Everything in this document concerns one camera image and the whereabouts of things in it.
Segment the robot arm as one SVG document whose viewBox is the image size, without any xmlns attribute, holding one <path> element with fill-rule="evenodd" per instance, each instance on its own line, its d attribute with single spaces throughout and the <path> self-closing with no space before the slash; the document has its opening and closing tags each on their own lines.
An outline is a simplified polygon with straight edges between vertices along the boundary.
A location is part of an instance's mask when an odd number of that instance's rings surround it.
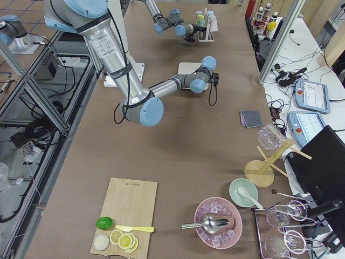
<svg viewBox="0 0 345 259">
<path fill-rule="evenodd" d="M 191 74 L 177 74 L 150 88 L 142 85 L 123 45 L 118 25 L 123 15 L 112 15 L 108 1 L 44 1 L 44 18 L 48 27 L 85 37 L 100 59 L 108 75 L 124 95 L 118 107 L 124 119 L 152 127 L 164 113 L 161 99 L 182 88 L 202 93 L 207 84 L 218 85 L 219 75 L 214 73 L 216 60 L 203 58 L 199 68 Z"/>
<path fill-rule="evenodd" d="M 164 17 L 154 0 L 146 0 L 142 2 L 146 5 L 152 16 L 154 28 L 157 33 L 162 33 L 163 31 L 173 27 L 177 36 L 192 38 L 198 31 L 203 31 L 201 26 L 186 23 L 182 18 L 179 9 L 173 9 L 169 13 L 168 17 Z"/>
</svg>

